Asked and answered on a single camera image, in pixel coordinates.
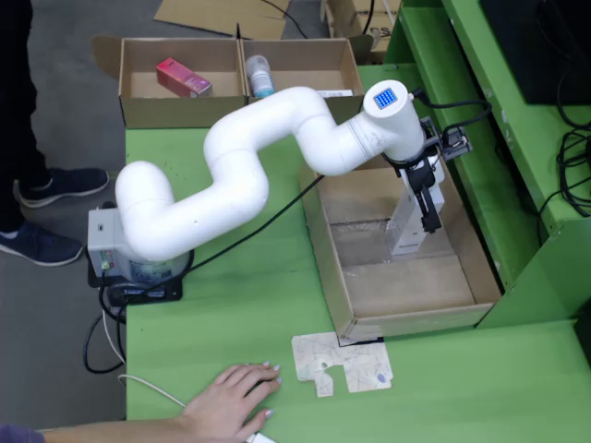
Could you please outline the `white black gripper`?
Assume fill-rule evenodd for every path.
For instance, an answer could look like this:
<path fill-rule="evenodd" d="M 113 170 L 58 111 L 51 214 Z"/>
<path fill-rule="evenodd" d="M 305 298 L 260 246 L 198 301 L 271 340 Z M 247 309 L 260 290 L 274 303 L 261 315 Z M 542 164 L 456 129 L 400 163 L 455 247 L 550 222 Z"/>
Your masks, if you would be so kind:
<path fill-rule="evenodd" d="M 404 179 L 405 185 L 413 192 L 421 210 L 421 222 L 426 233 L 435 233 L 440 227 L 440 217 L 435 207 L 431 191 L 439 191 L 436 186 L 436 174 L 439 156 L 424 156 L 417 162 L 395 162 L 390 160 L 390 166 L 396 174 Z"/>

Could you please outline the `person's left hand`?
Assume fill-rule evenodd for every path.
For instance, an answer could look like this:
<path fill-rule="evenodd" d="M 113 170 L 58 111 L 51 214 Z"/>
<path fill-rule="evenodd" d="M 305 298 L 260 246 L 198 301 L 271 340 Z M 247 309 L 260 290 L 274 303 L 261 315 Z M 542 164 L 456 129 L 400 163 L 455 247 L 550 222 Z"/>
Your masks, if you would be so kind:
<path fill-rule="evenodd" d="M 244 442 L 273 416 L 262 403 L 282 385 L 281 367 L 233 365 L 195 397 L 177 418 L 181 442 Z"/>

